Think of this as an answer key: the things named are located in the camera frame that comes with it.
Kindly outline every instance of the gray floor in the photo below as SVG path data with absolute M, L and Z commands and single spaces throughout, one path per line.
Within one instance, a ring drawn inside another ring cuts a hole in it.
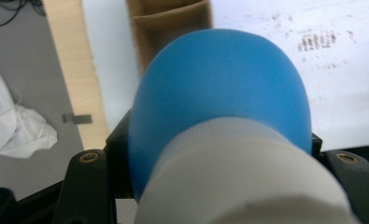
M 0 21 L 11 14 L 0 8 Z M 30 5 L 0 28 L 0 75 L 13 95 L 12 89 L 20 91 L 21 105 L 40 113 L 59 138 L 53 148 L 26 160 L 0 156 L 0 187 L 12 189 L 19 200 L 62 180 L 69 160 L 82 150 L 77 126 L 62 120 L 72 107 L 47 19 Z

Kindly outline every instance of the white fabric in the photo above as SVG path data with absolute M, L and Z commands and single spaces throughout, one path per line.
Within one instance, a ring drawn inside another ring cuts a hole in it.
M 259 122 L 196 125 L 164 150 L 136 224 L 359 223 L 321 164 Z
M 29 158 L 36 150 L 51 148 L 56 131 L 33 109 L 14 105 L 0 77 L 0 155 Z

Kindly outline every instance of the black cable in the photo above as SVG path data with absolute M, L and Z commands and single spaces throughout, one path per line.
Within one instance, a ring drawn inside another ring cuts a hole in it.
M 45 10 L 42 4 L 42 0 L 19 0 L 19 4 L 17 7 L 12 8 L 12 7 L 7 7 L 6 5 L 4 5 L 5 3 L 11 3 L 14 2 L 16 0 L 0 0 L 0 7 L 5 9 L 5 10 L 9 10 L 9 11 L 15 11 L 15 13 L 13 14 L 13 16 L 0 24 L 0 27 L 7 25 L 8 23 L 12 22 L 16 16 L 18 15 L 18 13 L 21 11 L 21 9 L 27 4 L 27 2 L 30 2 L 30 4 L 32 4 L 33 10 L 35 11 L 35 13 L 37 13 L 40 16 L 46 16 L 45 14 Z

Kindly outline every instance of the blue balloon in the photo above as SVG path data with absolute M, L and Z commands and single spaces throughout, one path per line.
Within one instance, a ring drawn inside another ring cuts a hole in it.
M 311 153 L 305 87 L 281 49 L 234 30 L 189 33 L 154 58 L 135 97 L 129 127 L 135 198 L 174 137 L 222 117 L 257 120 Z

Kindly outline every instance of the cardboard box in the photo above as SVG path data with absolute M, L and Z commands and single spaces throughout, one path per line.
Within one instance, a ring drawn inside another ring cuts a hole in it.
M 208 0 L 127 0 L 141 74 L 172 40 L 211 28 Z

